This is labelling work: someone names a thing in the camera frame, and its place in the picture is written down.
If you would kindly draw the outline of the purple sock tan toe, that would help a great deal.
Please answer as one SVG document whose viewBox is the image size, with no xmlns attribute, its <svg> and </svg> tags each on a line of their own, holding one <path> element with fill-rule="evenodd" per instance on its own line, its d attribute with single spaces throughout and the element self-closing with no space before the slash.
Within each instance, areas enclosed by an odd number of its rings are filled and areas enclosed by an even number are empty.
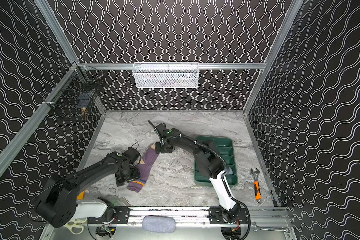
<svg viewBox="0 0 360 240">
<path fill-rule="evenodd" d="M 140 178 L 132 182 L 129 182 L 127 186 L 128 190 L 136 193 L 139 193 L 142 190 L 142 188 L 147 183 L 151 169 L 154 163 L 156 162 L 158 156 L 159 153 L 157 153 L 156 151 L 155 144 L 151 145 L 144 153 L 140 163 L 137 165 L 137 169 L 139 170 L 140 173 Z"/>
</svg>

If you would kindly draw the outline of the green compartment tray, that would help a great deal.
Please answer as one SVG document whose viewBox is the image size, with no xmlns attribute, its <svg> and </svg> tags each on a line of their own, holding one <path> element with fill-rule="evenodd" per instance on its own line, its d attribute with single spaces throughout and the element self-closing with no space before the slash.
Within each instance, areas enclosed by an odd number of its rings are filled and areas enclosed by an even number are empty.
<svg viewBox="0 0 360 240">
<path fill-rule="evenodd" d="M 237 166 L 235 161 L 235 153 L 233 141 L 230 138 L 216 137 L 216 136 L 198 136 L 196 137 L 197 141 L 205 143 L 211 141 L 215 144 L 216 148 L 220 152 L 222 158 L 230 167 L 229 173 L 226 175 L 227 182 L 230 187 L 238 185 L 238 174 Z M 194 164 L 194 182 L 197 186 L 211 187 L 212 183 L 208 178 L 202 175 L 199 171 L 197 163 Z"/>
</svg>

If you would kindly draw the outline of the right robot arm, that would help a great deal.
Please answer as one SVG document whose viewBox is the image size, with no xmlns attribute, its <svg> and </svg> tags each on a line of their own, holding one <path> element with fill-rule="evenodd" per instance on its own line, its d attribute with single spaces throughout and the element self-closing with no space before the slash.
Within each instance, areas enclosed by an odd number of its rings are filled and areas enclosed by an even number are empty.
<svg viewBox="0 0 360 240">
<path fill-rule="evenodd" d="M 239 218 L 241 205 L 235 199 L 226 179 L 230 168 L 215 144 L 211 141 L 207 143 L 198 141 L 175 128 L 168 129 L 164 123 L 156 126 L 150 123 L 150 125 L 159 137 L 159 141 L 155 143 L 158 154 L 172 153 L 175 148 L 181 148 L 193 154 L 199 171 L 209 179 L 218 195 L 222 221 L 235 223 Z"/>
</svg>

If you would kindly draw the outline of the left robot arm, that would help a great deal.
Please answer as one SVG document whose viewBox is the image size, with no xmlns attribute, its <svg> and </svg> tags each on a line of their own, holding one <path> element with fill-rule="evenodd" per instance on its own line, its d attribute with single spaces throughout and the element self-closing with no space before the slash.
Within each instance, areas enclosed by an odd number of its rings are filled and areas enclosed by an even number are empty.
<svg viewBox="0 0 360 240">
<path fill-rule="evenodd" d="M 78 200 L 80 193 L 101 179 L 114 175 L 117 186 L 140 177 L 135 165 L 139 151 L 129 147 L 124 153 L 112 152 L 104 159 L 76 173 L 48 179 L 35 202 L 36 213 L 55 228 L 76 219 L 97 218 L 110 223 L 115 218 L 114 204 L 105 199 Z"/>
</svg>

